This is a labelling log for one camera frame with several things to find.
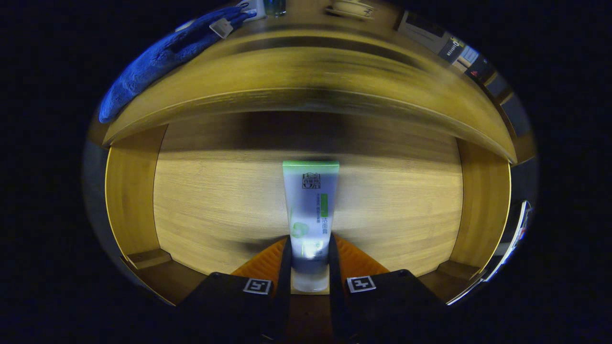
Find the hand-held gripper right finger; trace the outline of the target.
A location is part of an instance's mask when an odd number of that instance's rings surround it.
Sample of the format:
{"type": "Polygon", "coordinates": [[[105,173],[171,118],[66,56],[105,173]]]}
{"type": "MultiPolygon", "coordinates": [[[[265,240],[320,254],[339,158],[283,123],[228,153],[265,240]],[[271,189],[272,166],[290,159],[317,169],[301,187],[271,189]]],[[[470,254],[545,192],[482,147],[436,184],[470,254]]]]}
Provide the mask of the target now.
{"type": "Polygon", "coordinates": [[[332,329],[344,344],[426,344],[446,312],[409,270],[388,270],[338,235],[330,238],[328,267],[332,329]]]}

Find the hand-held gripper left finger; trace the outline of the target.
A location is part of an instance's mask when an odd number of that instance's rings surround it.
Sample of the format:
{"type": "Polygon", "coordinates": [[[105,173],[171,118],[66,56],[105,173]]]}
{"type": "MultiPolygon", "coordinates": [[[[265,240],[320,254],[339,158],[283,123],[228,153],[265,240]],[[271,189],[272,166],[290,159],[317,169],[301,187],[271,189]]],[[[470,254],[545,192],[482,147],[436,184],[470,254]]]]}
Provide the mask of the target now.
{"type": "Polygon", "coordinates": [[[284,339],[291,296],[288,237],[231,274],[213,272],[179,305],[199,344],[276,344],[284,339]]]}

